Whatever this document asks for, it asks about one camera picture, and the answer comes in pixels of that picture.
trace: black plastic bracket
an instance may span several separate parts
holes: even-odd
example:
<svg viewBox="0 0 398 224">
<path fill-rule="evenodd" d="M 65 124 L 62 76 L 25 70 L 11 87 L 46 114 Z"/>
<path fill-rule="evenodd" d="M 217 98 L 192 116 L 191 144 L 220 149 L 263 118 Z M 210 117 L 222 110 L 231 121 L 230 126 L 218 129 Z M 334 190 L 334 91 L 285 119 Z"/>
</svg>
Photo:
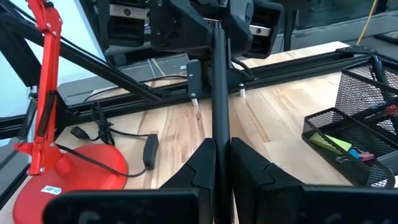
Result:
<svg viewBox="0 0 398 224">
<path fill-rule="evenodd" d="M 365 46 L 361 46 L 361 45 L 343 47 L 340 49 L 336 49 L 336 52 L 340 52 L 340 53 L 344 53 L 344 54 L 360 54 L 360 55 L 369 55 L 369 54 L 377 53 L 376 50 L 373 50 L 370 47 L 365 47 Z"/>
<path fill-rule="evenodd" d="M 188 96 L 191 99 L 200 99 L 203 97 L 201 68 L 198 60 L 193 60 L 187 64 L 187 83 Z"/>
</svg>

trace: wooden desk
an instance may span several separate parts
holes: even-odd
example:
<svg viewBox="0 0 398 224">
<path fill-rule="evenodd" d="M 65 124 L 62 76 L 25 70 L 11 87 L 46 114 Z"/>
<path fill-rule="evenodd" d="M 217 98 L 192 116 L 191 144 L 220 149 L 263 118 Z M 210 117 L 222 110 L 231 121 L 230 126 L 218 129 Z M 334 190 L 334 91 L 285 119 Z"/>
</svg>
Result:
<svg viewBox="0 0 398 224">
<path fill-rule="evenodd" d="M 265 60 L 247 59 L 244 62 L 250 67 L 257 67 L 322 54 L 342 47 L 346 47 L 346 44 L 333 42 L 271 55 Z M 246 99 L 231 95 L 231 137 L 243 139 L 264 157 L 305 183 L 350 185 L 300 137 L 304 116 L 334 106 L 339 80 L 340 73 L 333 73 L 250 90 L 246 93 Z M 175 81 L 162 80 L 152 85 L 170 82 Z M 101 97 L 124 92 L 115 90 Z M 191 103 L 185 103 L 110 118 L 109 121 L 120 131 L 159 135 L 160 146 L 155 169 L 138 178 L 129 179 L 126 184 L 126 189 L 156 189 L 181 168 L 204 138 L 211 137 L 211 101 L 200 101 L 199 109 L 194 108 Z M 80 127 L 91 137 L 97 135 L 97 125 L 94 123 L 81 124 Z M 74 148 L 90 143 L 73 137 L 70 134 L 71 128 L 64 130 L 57 139 L 58 144 Z M 116 146 L 129 164 L 130 173 L 141 171 L 144 167 L 144 141 L 118 135 L 114 135 L 114 138 Z M 12 207 L 20 189 L 0 211 L 0 223 L 13 223 Z"/>
</svg>

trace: black clamp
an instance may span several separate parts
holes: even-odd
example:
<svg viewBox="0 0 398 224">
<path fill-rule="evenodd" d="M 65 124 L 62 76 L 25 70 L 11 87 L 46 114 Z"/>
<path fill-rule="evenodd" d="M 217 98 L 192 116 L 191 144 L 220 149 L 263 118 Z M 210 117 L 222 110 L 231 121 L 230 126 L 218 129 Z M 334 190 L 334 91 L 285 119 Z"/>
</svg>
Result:
<svg viewBox="0 0 398 224">
<path fill-rule="evenodd" d="M 201 68 L 198 60 L 192 60 L 187 64 L 188 96 L 192 104 L 198 106 L 198 99 L 203 97 L 203 83 L 201 80 Z"/>
</svg>

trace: yellow cable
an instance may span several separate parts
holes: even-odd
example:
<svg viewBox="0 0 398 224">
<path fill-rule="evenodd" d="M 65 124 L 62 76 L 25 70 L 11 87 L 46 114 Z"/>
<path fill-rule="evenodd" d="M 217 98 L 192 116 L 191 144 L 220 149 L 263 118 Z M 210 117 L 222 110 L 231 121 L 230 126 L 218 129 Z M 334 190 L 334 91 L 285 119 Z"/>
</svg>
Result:
<svg viewBox="0 0 398 224">
<path fill-rule="evenodd" d="M 366 29 L 368 28 L 369 21 L 371 20 L 371 17 L 372 17 L 374 8 L 376 7 L 376 3 L 377 3 L 377 0 L 374 0 L 374 1 L 373 1 L 373 5 L 372 5 L 372 9 L 371 9 L 371 11 L 369 12 L 368 19 L 367 19 L 367 21 L 366 21 L 366 23 L 365 23 L 365 26 L 363 27 L 362 34 L 359 36 L 359 39 L 358 39 L 358 41 L 356 42 L 356 45 L 359 45 L 359 44 L 361 43 L 362 37 L 363 37 L 363 35 L 365 34 Z"/>
</svg>

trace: wire mesh organizer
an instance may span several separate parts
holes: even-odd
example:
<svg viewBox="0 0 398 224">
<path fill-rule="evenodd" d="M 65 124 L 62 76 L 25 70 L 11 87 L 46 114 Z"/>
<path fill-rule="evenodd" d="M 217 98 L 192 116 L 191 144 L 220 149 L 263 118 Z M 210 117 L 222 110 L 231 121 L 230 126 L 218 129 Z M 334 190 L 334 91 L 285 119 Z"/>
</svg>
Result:
<svg viewBox="0 0 398 224">
<path fill-rule="evenodd" d="M 334 108 L 304 119 L 302 138 L 354 185 L 398 175 L 398 65 L 377 57 L 343 69 Z M 362 161 L 352 150 L 374 155 Z"/>
</svg>

